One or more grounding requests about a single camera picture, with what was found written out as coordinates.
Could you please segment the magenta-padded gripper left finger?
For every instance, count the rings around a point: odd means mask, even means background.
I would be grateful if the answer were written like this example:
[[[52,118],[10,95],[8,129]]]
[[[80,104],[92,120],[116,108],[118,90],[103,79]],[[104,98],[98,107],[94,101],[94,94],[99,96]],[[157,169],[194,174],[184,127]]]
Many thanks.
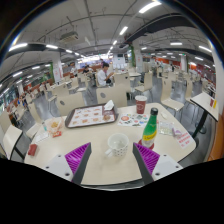
[[[66,155],[58,154],[43,169],[65,180],[80,185],[92,150],[86,143]]]

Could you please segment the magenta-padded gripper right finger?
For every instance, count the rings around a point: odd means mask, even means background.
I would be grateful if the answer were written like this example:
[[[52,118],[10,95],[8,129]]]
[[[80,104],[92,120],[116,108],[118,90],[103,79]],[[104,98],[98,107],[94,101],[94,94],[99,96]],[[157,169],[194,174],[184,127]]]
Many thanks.
[[[182,166],[169,155],[159,155],[137,143],[133,144],[133,154],[145,185],[182,169]]]

